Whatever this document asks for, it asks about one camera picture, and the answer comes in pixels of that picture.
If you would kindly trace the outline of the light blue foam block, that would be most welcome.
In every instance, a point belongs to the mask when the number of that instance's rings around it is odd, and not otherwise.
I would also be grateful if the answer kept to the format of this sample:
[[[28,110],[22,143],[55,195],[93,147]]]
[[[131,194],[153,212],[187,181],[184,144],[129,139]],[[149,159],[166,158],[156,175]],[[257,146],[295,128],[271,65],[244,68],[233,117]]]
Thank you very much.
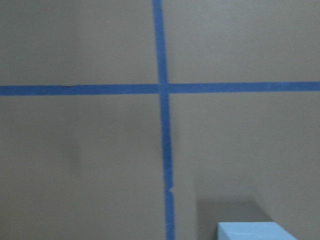
[[[276,222],[219,222],[218,240],[296,240]]]

